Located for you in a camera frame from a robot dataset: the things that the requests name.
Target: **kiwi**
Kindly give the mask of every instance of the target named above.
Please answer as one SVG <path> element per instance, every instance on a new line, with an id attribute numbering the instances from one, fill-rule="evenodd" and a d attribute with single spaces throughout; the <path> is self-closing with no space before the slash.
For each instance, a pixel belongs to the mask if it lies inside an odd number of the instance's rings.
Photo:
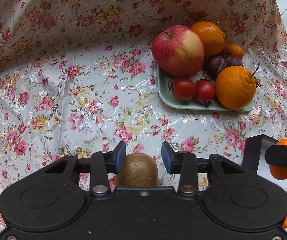
<path id="1" fill-rule="evenodd" d="M 121 171 L 115 175 L 117 187 L 158 186 L 158 169 L 155 161 L 145 153 L 131 153 L 125 156 Z"/>

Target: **bolt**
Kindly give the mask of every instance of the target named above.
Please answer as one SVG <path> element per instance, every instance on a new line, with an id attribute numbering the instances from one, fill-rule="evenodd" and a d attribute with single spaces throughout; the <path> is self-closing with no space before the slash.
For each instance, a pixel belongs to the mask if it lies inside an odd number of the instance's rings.
<path id="1" fill-rule="evenodd" d="M 103 194 L 106 193 L 108 191 L 108 188 L 104 185 L 96 185 L 92 188 L 93 192 L 97 193 L 97 194 Z"/>
<path id="2" fill-rule="evenodd" d="M 192 186 L 192 185 L 183 185 L 180 190 L 183 192 L 183 193 L 194 193 L 197 191 L 196 187 L 195 186 Z"/>
<path id="3" fill-rule="evenodd" d="M 147 191 L 142 191 L 142 192 L 140 192 L 140 195 L 141 195 L 142 197 L 146 197 L 146 196 L 149 195 L 149 192 L 147 192 Z"/>

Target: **apple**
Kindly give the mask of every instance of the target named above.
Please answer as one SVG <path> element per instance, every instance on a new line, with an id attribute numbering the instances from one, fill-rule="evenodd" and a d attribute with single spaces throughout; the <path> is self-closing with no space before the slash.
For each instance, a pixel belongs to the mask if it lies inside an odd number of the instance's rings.
<path id="1" fill-rule="evenodd" d="M 205 48 L 198 34 L 182 25 L 158 34 L 152 42 L 151 52 L 159 67 L 175 77 L 196 75 L 205 59 Z"/>

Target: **green tray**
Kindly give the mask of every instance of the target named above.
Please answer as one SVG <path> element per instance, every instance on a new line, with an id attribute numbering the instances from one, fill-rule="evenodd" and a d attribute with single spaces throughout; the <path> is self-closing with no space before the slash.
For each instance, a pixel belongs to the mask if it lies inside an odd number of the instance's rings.
<path id="1" fill-rule="evenodd" d="M 216 99 L 213 100 L 210 107 L 202 106 L 193 99 L 187 102 L 179 102 L 173 97 L 172 92 L 168 89 L 168 81 L 174 81 L 175 78 L 162 70 L 159 66 L 157 66 L 157 75 L 159 96 L 166 105 L 173 108 L 206 111 L 249 112 L 252 110 L 254 105 L 254 99 L 252 99 L 250 104 L 239 110 L 230 110 L 225 108 Z"/>

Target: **tablecloth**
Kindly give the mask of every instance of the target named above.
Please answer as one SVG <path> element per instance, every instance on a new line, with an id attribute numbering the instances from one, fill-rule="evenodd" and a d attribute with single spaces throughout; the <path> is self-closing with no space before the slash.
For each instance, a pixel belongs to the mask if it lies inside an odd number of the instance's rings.
<path id="1" fill-rule="evenodd" d="M 160 100 L 151 42 L 200 20 L 220 22 L 249 69 L 261 62 L 251 112 Z M 287 34 L 276 0 L 0 0 L 0 194 L 62 156 L 90 157 L 119 141 L 155 160 L 160 185 L 176 186 L 163 141 L 240 164 L 246 138 L 261 133 L 287 137 Z M 85 190 L 89 176 L 81 174 Z M 205 176 L 199 182 L 207 187 Z"/>

